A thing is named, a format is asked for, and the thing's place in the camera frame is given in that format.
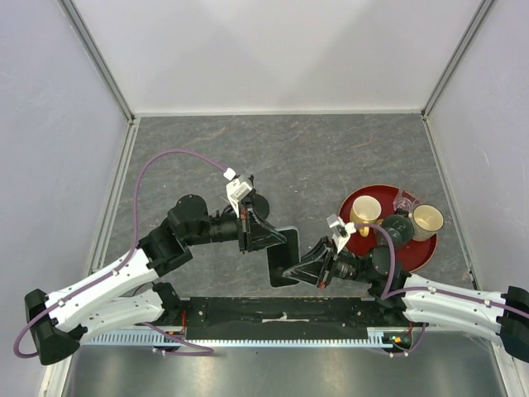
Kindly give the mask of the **cream mug right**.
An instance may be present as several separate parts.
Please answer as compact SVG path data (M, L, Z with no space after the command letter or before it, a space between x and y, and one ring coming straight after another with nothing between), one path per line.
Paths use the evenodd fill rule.
M409 218L414 230L412 239L416 242L424 242L434 237L445 222L441 211L429 204L415 207Z

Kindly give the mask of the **black smartphone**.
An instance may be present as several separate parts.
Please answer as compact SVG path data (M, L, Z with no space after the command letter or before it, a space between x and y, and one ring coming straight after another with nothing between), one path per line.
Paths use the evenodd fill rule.
M298 284L297 280L282 276L284 270L300 261L298 229L294 226L281 227L279 232L287 241L267 249L269 282L273 288Z

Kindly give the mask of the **dark green cup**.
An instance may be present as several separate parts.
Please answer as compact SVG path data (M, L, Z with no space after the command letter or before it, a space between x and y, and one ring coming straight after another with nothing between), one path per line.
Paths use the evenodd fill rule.
M413 237L412 222L405 216L393 214L386 217L381 227L389 234L396 251L407 245Z

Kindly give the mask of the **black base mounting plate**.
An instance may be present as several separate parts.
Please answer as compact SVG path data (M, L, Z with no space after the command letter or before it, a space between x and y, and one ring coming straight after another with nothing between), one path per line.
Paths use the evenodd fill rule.
M185 328L193 340L364 339L368 328L409 328L401 309L361 298L192 297L154 321Z

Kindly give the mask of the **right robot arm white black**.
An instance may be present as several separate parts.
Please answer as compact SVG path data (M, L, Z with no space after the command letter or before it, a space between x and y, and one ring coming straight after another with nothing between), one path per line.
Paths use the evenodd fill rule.
M497 343L520 361L528 360L528 292L523 288L496 292L442 284L402 270L386 245L357 256L337 250L328 237L304 256L284 253L275 274L319 288L335 278L366 283L369 296L379 303L380 319L388 325L407 320L455 328Z

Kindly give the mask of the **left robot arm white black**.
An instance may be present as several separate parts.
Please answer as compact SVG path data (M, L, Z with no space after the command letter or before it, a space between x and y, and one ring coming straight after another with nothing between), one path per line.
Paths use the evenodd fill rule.
M34 289L24 298L26 321L43 366L76 352L82 337L102 324L99 309L137 285L178 269L193 256L191 246L236 241L242 252L286 243L286 236L266 220L269 205L258 194L237 209L209 214L206 201L185 195L163 222L132 249L100 271L53 293Z

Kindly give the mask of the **aluminium frame rail front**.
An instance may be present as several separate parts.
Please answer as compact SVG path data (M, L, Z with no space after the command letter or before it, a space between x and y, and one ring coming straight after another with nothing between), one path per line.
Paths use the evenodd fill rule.
M467 289L450 291L413 287L402 298L404 317L414 323L432 323L494 337L500 332L498 319L509 311L499 293L484 293ZM134 323L158 320L164 312L161 297L153 291L137 297L119 298L105 304L93 300L60 300L60 306L50 312L57 328L69 332L79 325L92 333L123 328Z

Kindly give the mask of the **clear plastic wrapper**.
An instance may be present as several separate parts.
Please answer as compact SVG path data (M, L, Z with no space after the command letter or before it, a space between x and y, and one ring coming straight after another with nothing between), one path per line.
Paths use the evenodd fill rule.
M399 189L393 199L393 211L395 214L408 217L416 207L421 204L421 200L405 189Z

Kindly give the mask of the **black phone stand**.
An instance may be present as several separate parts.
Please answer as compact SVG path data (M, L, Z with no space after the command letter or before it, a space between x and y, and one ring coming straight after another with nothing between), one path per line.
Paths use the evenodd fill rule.
M269 202L264 196L256 192L254 178L253 175L248 177L252 190L244 197L243 204L246 212L248 212L251 217L266 221L269 217L270 211Z

